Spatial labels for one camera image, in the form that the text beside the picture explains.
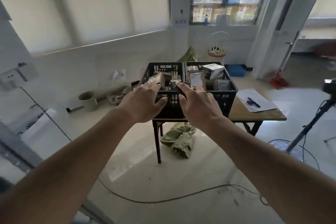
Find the person's left hand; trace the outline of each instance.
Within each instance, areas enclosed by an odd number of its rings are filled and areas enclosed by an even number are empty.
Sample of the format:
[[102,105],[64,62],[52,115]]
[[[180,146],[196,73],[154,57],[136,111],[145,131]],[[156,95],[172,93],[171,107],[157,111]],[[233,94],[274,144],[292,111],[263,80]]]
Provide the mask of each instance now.
[[161,98],[155,103],[160,85],[146,83],[136,87],[133,91],[124,96],[117,107],[125,111],[134,123],[145,123],[158,115],[167,103],[167,97]]

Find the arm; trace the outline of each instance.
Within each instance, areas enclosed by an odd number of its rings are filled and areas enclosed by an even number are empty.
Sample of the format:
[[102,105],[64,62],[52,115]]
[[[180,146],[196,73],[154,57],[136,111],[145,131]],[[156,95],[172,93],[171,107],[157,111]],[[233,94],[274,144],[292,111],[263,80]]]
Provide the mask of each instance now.
[[225,118],[211,93],[178,87],[188,121],[205,132],[267,199],[286,223],[335,223],[336,182],[258,140]]
[[115,148],[135,123],[153,119],[167,98],[145,84],[86,133],[41,163],[0,198],[1,223],[70,223]]

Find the blue box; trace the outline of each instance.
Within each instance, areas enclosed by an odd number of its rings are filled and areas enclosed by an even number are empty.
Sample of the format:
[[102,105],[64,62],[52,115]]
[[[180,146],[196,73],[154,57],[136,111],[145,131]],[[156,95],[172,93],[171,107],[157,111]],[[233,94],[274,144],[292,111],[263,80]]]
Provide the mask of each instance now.
[[246,70],[241,65],[225,65],[229,76],[231,77],[244,77]]

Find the hand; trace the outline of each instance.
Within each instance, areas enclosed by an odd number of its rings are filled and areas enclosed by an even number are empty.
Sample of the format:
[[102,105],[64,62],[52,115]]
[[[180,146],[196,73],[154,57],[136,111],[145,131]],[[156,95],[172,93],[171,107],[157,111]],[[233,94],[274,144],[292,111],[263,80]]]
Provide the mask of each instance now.
[[160,85],[146,83],[128,93],[117,107],[125,111],[135,123],[145,123],[158,115],[167,103],[167,97],[155,103]]
[[211,93],[206,93],[202,87],[192,90],[187,84],[177,82],[178,86],[186,95],[179,95],[183,114],[191,125],[205,132],[212,122],[226,119]]

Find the basket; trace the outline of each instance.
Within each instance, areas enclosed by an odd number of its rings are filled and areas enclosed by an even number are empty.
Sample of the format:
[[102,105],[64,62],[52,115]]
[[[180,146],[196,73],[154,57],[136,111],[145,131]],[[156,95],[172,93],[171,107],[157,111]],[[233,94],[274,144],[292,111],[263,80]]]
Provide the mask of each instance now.
[[[198,66],[198,65],[208,65],[208,64],[218,64],[222,65],[220,62],[186,62],[185,63],[185,71],[187,71],[187,66]],[[219,104],[219,107],[223,113],[224,116],[228,117],[233,101],[235,100],[236,94],[237,94],[237,87],[234,84],[234,82],[231,80],[226,68],[223,71],[222,79],[228,79],[231,81],[230,88],[231,90],[225,90],[225,91],[218,91],[218,90],[207,90],[206,92],[210,92],[213,94],[213,97]],[[188,75],[185,74],[185,81],[188,81]]]
[[[182,62],[156,62],[149,63],[140,85],[147,82],[148,78],[152,77],[154,71],[168,72],[171,75],[180,75],[181,80],[184,82],[184,66]],[[175,90],[160,90],[157,94],[155,102],[159,99],[167,97],[168,101],[162,111],[155,117],[156,119],[182,119],[184,114],[182,112],[179,100],[179,94]]]

